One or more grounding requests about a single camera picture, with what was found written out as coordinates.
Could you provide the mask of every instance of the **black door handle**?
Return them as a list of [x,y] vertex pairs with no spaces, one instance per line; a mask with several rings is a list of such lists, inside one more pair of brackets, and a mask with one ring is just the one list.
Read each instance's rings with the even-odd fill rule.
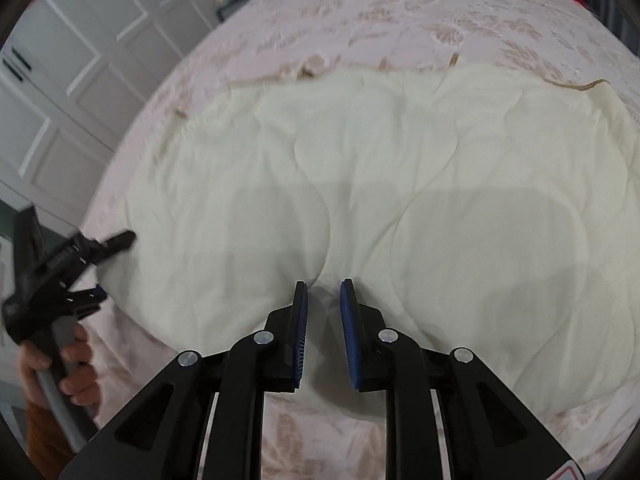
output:
[[20,75],[20,72],[18,72],[7,60],[5,60],[4,58],[2,59],[2,64],[7,67],[7,70],[9,72],[11,72],[15,78],[20,81],[21,83],[24,82],[24,78]]
[[14,53],[14,56],[17,57],[18,61],[20,61],[24,67],[31,72],[31,65],[27,62],[26,59],[24,59],[24,57],[22,56],[22,54],[20,54],[20,52],[18,52],[15,47],[11,47],[11,52]]

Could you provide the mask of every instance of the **white label sticker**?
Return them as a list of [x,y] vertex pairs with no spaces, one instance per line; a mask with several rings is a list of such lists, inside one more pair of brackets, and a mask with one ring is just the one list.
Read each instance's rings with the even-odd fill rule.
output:
[[573,460],[569,460],[546,480],[584,480],[584,476],[582,476],[576,463]]

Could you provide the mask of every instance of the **human hand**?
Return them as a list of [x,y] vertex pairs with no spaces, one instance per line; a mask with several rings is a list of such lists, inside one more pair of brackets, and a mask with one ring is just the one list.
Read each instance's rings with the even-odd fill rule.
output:
[[[76,341],[64,346],[60,355],[70,363],[80,363],[78,367],[59,384],[60,391],[71,396],[71,402],[78,406],[100,405],[100,387],[96,383],[97,374],[89,364],[92,357],[91,347],[87,344],[88,334],[81,324],[74,327]],[[47,370],[51,359],[43,354],[31,341],[23,341],[18,354],[18,370],[24,395],[36,406],[49,409],[38,380],[36,370]]]

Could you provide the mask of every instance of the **cream garment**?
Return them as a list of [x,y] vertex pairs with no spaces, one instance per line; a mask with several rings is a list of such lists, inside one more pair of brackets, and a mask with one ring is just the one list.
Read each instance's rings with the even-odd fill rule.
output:
[[175,349],[227,350],[310,285],[296,398],[350,390],[340,280],[424,346],[472,348],[536,413],[640,371],[637,134],[610,85],[343,70],[230,88],[149,149],[100,280]]

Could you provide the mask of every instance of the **brown sleeve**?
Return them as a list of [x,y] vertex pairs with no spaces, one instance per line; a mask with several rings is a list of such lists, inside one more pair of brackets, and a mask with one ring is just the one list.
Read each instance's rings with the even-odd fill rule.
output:
[[27,403],[27,455],[46,480],[57,480],[75,456],[49,410]]

